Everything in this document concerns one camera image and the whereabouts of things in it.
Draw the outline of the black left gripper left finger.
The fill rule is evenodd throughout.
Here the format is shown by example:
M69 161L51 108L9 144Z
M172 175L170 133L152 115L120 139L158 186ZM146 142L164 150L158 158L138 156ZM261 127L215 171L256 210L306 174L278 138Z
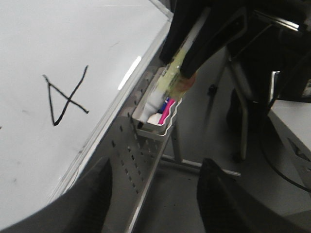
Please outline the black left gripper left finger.
M112 167L102 158L65 194L2 232L101 233L111 196Z

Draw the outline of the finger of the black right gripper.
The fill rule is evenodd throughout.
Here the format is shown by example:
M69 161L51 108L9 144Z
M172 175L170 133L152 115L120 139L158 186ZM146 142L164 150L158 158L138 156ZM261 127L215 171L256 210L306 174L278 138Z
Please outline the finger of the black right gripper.
M248 26L247 4L214 4L188 50L181 74L190 78L213 54L242 37Z
M172 23L159 56L164 64L171 62L206 6L205 0L177 0L175 2Z

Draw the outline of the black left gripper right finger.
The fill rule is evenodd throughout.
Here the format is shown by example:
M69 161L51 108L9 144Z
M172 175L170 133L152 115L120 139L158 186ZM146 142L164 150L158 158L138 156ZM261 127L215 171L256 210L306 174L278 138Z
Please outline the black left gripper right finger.
M197 203L207 233L305 233L246 192L212 159L205 158Z

